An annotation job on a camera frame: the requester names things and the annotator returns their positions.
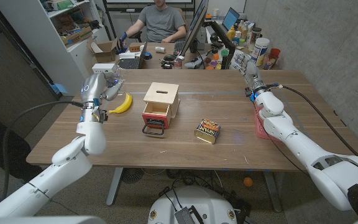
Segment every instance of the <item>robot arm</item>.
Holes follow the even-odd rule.
[[[52,165],[3,200],[0,218],[35,215],[57,192],[89,172],[92,164],[86,157],[100,155],[106,147],[102,124],[108,117],[100,105],[103,100],[115,99],[123,83],[116,73],[96,73],[85,80],[81,89],[81,122],[76,130],[84,136],[57,151]]]
[[[249,55],[236,53],[231,68],[242,73],[247,95],[263,106],[259,118],[266,132],[281,140],[308,171],[314,184],[337,209],[353,209],[358,215],[358,156],[325,151],[301,133],[284,111],[283,103],[266,91],[259,69]]]

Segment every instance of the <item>blue glove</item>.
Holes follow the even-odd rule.
[[[124,48],[124,40],[127,38],[127,32],[124,32],[124,35],[119,39],[119,54],[125,52],[127,49]]]

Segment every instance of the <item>orange ball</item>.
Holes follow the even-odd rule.
[[[245,185],[246,187],[252,186],[252,179],[249,178],[249,177],[244,178],[244,185]]]

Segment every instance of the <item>drawer handle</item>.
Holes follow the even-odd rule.
[[[149,124],[161,125],[161,128],[162,128],[161,133],[152,133],[152,132],[145,131],[147,125],[149,125]],[[142,132],[145,134],[163,135],[164,134],[164,121],[147,119],[147,122],[144,125]]]

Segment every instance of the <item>man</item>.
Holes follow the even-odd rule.
[[[126,37],[139,32],[144,26],[147,28],[147,41],[170,43],[186,37],[185,21],[180,12],[167,6],[165,0],[154,0],[154,6],[145,7],[139,18],[121,37],[125,45]]]

